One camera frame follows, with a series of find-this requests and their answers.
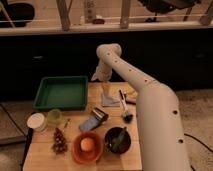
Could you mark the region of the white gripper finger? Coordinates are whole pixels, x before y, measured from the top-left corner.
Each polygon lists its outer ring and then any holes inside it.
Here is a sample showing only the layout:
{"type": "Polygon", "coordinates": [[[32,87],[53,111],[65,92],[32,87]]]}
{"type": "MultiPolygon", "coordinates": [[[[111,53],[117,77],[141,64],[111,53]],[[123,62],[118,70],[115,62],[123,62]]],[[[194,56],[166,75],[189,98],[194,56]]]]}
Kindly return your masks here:
{"type": "Polygon", "coordinates": [[[103,94],[109,96],[110,92],[110,83],[108,81],[102,82],[103,94]]]}

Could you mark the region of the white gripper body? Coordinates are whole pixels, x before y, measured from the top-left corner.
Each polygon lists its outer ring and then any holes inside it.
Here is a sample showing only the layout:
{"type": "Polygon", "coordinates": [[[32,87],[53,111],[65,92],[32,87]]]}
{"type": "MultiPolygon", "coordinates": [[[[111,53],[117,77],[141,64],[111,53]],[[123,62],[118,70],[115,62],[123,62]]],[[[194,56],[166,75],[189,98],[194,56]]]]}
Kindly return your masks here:
{"type": "Polygon", "coordinates": [[[99,80],[101,82],[107,82],[112,77],[112,68],[104,63],[102,60],[99,61],[95,73],[93,74],[91,80],[99,80]]]}

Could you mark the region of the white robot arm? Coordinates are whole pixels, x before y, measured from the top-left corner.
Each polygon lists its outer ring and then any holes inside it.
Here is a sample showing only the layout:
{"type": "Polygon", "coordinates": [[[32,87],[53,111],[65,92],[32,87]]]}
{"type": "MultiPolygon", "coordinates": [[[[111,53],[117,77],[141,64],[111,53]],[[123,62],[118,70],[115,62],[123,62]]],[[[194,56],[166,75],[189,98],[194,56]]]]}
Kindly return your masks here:
{"type": "Polygon", "coordinates": [[[119,44],[96,49],[93,80],[108,81],[115,71],[137,92],[136,115],[143,171],[192,171],[184,140],[179,100],[167,85],[121,58],[119,44]]]}

